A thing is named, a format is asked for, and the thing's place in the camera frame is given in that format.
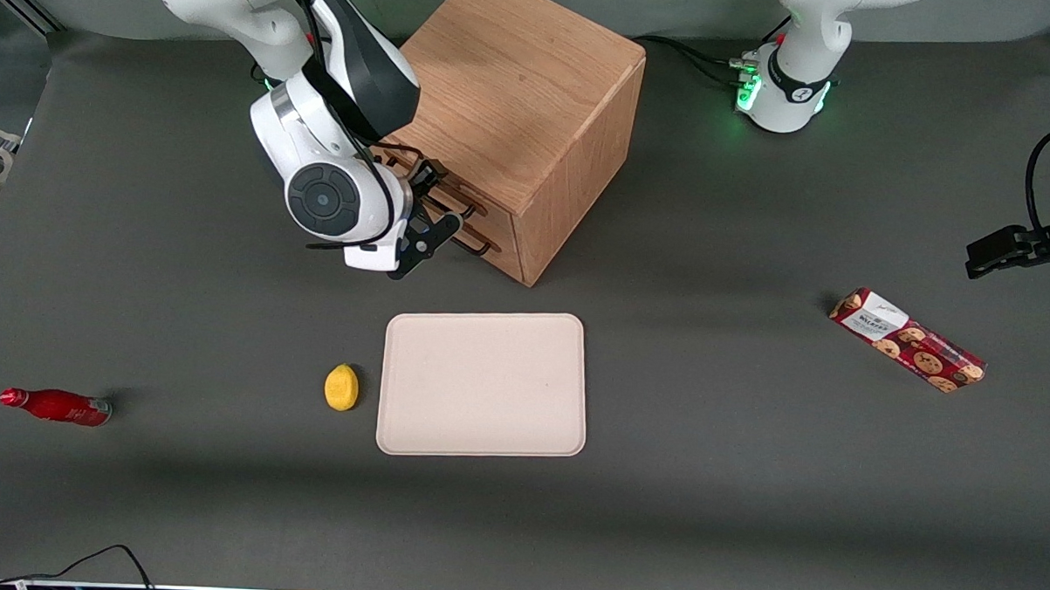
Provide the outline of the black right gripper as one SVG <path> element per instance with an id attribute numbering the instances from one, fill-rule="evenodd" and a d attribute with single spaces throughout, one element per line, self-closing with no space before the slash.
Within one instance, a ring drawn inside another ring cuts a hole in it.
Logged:
<path id="1" fill-rule="evenodd" d="M 470 217 L 468 202 L 432 192 L 446 176 L 448 169 L 435 159 L 421 159 L 410 169 L 411 207 L 398 247 L 398 266 L 388 273 L 390 279 L 405 278 L 419 264 L 430 260 Z"/>

